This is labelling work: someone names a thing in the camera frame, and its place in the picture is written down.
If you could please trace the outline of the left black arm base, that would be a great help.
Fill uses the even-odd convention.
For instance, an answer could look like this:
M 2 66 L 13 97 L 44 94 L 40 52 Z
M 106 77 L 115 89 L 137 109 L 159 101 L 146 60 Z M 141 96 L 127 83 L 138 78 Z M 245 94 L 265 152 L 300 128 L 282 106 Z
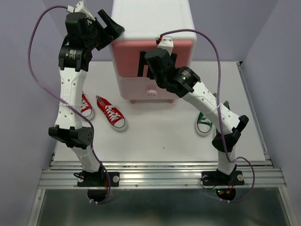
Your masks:
M 87 197 L 90 203 L 100 205 L 106 202 L 109 198 L 112 187 L 119 186 L 119 172 L 99 172 L 81 171 L 73 173 L 77 178 L 77 187 L 87 188 Z

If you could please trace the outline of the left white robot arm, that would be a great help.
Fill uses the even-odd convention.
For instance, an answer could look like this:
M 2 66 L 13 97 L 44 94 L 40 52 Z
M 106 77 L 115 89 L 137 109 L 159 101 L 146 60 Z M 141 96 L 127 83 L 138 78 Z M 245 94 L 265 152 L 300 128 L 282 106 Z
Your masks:
M 58 55 L 61 78 L 59 112 L 55 125 L 48 129 L 52 138 L 73 150 L 83 170 L 89 172 L 88 180 L 95 186 L 104 182 L 105 174 L 100 171 L 100 160 L 93 150 L 94 129 L 82 125 L 82 91 L 92 51 L 110 45 L 125 30 L 103 9 L 98 11 L 98 15 L 106 27 L 102 27 L 97 18 L 84 12 L 73 12 L 66 16 L 67 35 Z

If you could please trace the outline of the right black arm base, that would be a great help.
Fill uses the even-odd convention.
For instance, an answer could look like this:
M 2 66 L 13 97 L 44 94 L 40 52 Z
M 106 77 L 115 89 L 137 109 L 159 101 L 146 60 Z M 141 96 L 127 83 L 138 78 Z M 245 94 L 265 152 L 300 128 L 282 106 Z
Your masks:
M 203 171 L 200 185 L 207 190 L 215 189 L 215 193 L 222 201 L 234 201 L 236 197 L 235 186 L 245 184 L 242 171 L 234 170 L 230 175 L 216 171 Z

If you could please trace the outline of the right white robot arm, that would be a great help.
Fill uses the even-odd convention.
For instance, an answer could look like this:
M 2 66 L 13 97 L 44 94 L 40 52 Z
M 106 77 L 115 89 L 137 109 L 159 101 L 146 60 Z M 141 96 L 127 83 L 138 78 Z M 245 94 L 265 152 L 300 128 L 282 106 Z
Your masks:
M 217 102 L 201 81 L 200 77 L 189 67 L 176 67 L 176 54 L 155 48 L 140 53 L 138 75 L 143 73 L 143 66 L 148 66 L 147 77 L 155 80 L 159 88 L 176 94 L 179 98 L 193 105 L 213 123 L 218 133 L 212 140 L 218 151 L 217 180 L 226 184 L 233 179 L 236 169 L 235 145 L 242 131 L 249 122 L 245 115 L 238 116 L 224 104 Z

